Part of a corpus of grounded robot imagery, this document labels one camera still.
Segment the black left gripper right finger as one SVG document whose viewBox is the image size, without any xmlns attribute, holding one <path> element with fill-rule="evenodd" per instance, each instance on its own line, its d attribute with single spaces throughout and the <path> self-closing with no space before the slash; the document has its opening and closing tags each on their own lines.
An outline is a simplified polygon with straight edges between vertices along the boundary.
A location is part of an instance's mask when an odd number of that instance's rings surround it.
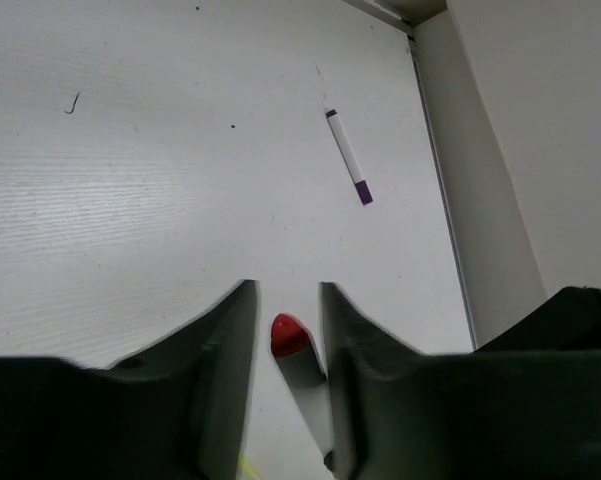
<svg viewBox="0 0 601 480">
<path fill-rule="evenodd" d="M 320 287 L 340 479 L 601 479 L 601 350 L 424 354 Z"/>
</svg>

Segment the white purple capped felt pen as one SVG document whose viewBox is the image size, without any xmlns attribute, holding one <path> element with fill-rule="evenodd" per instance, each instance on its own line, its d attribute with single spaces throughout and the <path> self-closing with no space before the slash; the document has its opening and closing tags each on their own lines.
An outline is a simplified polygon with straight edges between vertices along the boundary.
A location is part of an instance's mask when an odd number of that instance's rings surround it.
<svg viewBox="0 0 601 480">
<path fill-rule="evenodd" d="M 371 204 L 373 202 L 371 190 L 362 173 L 339 113 L 335 109 L 330 109 L 326 112 L 325 117 L 347 167 L 359 200 L 364 206 Z"/>
</svg>

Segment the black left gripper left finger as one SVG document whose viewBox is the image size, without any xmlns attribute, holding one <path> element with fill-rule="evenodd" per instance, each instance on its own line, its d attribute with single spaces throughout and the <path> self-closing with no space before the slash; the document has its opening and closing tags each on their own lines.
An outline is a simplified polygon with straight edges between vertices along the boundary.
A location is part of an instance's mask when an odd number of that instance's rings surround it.
<svg viewBox="0 0 601 480">
<path fill-rule="evenodd" d="M 232 479 L 258 285 L 106 369 L 0 357 L 0 479 Z"/>
</svg>

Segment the white red capped felt pen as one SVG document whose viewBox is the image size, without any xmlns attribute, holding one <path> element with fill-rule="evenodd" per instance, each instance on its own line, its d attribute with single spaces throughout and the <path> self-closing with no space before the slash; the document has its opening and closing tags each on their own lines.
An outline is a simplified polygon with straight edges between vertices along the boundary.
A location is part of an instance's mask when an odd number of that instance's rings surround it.
<svg viewBox="0 0 601 480">
<path fill-rule="evenodd" d="M 328 379 L 310 331 L 296 317 L 280 313 L 271 325 L 270 351 L 317 445 L 324 466 L 335 477 Z"/>
</svg>

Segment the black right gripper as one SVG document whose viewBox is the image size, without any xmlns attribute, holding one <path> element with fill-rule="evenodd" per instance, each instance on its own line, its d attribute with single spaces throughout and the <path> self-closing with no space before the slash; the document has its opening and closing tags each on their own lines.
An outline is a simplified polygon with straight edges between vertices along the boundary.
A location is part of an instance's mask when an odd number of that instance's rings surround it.
<svg viewBox="0 0 601 480">
<path fill-rule="evenodd" d="M 601 289 L 565 287 L 478 350 L 601 350 Z"/>
</svg>

